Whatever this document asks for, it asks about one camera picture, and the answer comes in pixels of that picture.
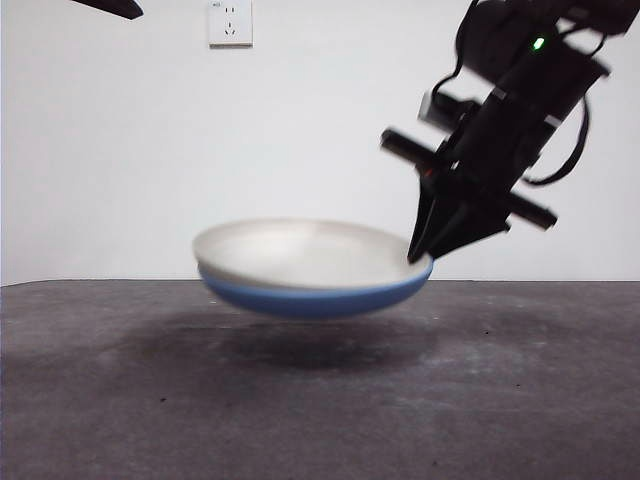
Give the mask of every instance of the white wall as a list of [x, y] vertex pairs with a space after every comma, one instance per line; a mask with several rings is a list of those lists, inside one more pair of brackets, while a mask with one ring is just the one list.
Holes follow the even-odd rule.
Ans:
[[[209, 50], [204, 0], [135, 22], [66, 0], [4, 3], [3, 282], [194, 278], [191, 240], [247, 217], [356, 221], [409, 236], [413, 170], [378, 148], [454, 63], [467, 0], [255, 0], [255, 47]], [[560, 215], [437, 265], [446, 279], [640, 280], [640, 25], [603, 53], [577, 172], [520, 190]], [[485, 95], [465, 74], [451, 87]], [[579, 112], [546, 150], [550, 173]]]

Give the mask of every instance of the plate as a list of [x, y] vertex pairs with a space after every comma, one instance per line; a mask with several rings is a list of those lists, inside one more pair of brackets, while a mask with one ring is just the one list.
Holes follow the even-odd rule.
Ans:
[[389, 307], [418, 292], [433, 260], [409, 265], [408, 241], [327, 220], [260, 219], [194, 240], [205, 284], [223, 299], [278, 316], [330, 318]]

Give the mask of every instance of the green led light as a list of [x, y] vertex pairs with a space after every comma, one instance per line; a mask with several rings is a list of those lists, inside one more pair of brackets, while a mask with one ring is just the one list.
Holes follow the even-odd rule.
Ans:
[[538, 37], [536, 38], [536, 41], [533, 42], [533, 49], [538, 51], [540, 50], [542, 47], [544, 47], [546, 40], [543, 37]]

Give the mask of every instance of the black robotic arm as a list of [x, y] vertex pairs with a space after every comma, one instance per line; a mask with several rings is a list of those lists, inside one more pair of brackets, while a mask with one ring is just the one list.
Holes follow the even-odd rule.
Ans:
[[[382, 146], [417, 166], [418, 218], [408, 258], [441, 257], [455, 249], [508, 231], [516, 214], [548, 229], [557, 217], [511, 190], [532, 167], [556, 129], [579, 103], [583, 126], [574, 153], [556, 174], [532, 185], [555, 182], [575, 167], [590, 123], [587, 90], [609, 71], [566, 41], [591, 29], [624, 34], [640, 0], [474, 0], [456, 41], [458, 64], [430, 98], [424, 120], [450, 134], [437, 152], [393, 130]], [[560, 32], [564, 18], [574, 23]], [[466, 66], [495, 85], [484, 103], [459, 101], [440, 87]]]

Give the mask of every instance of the black object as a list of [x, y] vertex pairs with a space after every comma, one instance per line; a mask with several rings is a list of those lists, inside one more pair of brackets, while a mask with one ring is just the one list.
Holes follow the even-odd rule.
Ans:
[[104, 12], [113, 13], [120, 17], [133, 20], [141, 17], [144, 12], [133, 0], [73, 0]]
[[[456, 39], [454, 73], [436, 85], [424, 119], [449, 138], [437, 152], [387, 130], [382, 146], [416, 164], [420, 205], [408, 258], [434, 258], [499, 232], [508, 231], [511, 214], [543, 229], [557, 217], [511, 189], [532, 167], [560, 124], [587, 90], [609, 71], [565, 42], [560, 18], [577, 21], [575, 31], [626, 32], [640, 0], [474, 0]], [[484, 103], [460, 101], [439, 91], [462, 66], [496, 87]], [[590, 123], [585, 102], [578, 145], [563, 167], [543, 180], [566, 176], [578, 163]]]

